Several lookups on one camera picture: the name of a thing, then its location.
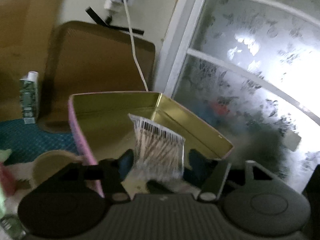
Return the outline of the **cotton swab pack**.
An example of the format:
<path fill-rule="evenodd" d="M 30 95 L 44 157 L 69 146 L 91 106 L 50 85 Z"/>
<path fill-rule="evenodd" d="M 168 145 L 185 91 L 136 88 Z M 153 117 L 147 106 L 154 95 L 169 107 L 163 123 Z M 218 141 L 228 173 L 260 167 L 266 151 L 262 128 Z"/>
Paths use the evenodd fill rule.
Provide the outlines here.
<path fill-rule="evenodd" d="M 133 123 L 135 148 L 133 167 L 123 181 L 133 198 L 149 193 L 147 182 L 168 182 L 181 179 L 184 172 L 185 138 L 148 118 L 128 114 Z"/>

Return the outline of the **light green cloth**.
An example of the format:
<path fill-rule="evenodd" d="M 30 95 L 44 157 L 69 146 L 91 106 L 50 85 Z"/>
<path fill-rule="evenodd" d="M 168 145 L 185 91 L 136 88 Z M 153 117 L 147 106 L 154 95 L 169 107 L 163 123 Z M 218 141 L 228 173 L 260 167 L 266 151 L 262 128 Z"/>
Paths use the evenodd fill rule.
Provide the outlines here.
<path fill-rule="evenodd" d="M 8 170 L 4 166 L 4 162 L 12 154 L 12 149 L 1 150 L 1 218 L 6 213 L 5 200 L 13 192 L 13 188 L 10 185 L 12 177 Z"/>

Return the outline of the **pink gold tin box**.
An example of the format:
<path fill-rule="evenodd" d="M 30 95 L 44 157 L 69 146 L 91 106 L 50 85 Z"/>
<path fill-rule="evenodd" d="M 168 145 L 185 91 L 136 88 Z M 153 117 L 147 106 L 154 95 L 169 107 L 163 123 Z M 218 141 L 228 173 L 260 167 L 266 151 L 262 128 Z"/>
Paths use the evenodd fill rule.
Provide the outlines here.
<path fill-rule="evenodd" d="M 161 93 L 73 94 L 68 114 L 76 147 L 87 165 L 133 150 L 133 167 L 123 181 L 131 197 L 148 193 L 148 180 L 179 181 L 183 169 L 191 166 L 191 150 L 208 159 L 223 159 L 233 149 L 219 131 Z"/>

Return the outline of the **round food can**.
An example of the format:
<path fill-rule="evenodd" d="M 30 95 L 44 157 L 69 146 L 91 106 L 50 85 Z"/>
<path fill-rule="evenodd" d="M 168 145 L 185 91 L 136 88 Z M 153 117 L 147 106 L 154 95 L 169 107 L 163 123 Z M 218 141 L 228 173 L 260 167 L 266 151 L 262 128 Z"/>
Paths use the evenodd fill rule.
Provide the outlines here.
<path fill-rule="evenodd" d="M 64 150 L 52 150 L 38 156 L 31 170 L 30 184 L 34 189 L 70 163 L 82 163 L 83 157 Z"/>

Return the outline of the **teal mat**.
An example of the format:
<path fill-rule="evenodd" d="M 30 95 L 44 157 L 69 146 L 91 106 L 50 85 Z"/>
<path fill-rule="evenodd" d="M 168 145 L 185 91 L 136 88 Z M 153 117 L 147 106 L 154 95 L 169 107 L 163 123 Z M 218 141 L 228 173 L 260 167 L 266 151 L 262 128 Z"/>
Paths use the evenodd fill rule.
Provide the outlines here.
<path fill-rule="evenodd" d="M 11 149 L 5 165 L 28 163 L 52 150 L 65 150 L 78 154 L 71 133 L 48 133 L 36 124 L 26 125 L 22 119 L 0 124 L 1 150 Z"/>

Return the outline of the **brown woven chair mat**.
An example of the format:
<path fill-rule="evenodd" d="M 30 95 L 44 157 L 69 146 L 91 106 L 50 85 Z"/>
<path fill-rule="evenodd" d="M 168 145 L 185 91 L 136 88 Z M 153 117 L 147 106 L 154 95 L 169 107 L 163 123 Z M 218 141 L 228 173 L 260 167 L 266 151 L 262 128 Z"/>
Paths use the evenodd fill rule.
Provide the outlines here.
<path fill-rule="evenodd" d="M 50 133 L 70 131 L 72 94 L 144 90 L 143 83 L 152 77 L 156 48 L 138 37 L 134 44 L 139 67 L 127 33 L 80 21 L 57 27 L 41 86 L 39 128 Z"/>

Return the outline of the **green drink carton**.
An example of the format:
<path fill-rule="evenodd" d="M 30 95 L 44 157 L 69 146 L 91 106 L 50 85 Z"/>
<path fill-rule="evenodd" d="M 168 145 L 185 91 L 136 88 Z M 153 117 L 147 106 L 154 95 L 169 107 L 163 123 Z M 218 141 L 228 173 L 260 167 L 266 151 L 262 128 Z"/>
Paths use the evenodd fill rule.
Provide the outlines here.
<path fill-rule="evenodd" d="M 35 124 L 39 115 L 39 74 L 29 71 L 20 79 L 20 105 L 25 125 Z"/>

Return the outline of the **wooden board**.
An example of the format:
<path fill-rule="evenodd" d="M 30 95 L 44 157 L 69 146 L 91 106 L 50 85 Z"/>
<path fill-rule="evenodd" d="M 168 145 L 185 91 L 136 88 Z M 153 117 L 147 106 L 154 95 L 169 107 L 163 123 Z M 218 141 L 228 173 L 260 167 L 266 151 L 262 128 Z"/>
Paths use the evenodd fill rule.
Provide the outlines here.
<path fill-rule="evenodd" d="M 62 0 L 1 0 L 1 120 L 21 118 L 20 78 L 44 75 Z"/>

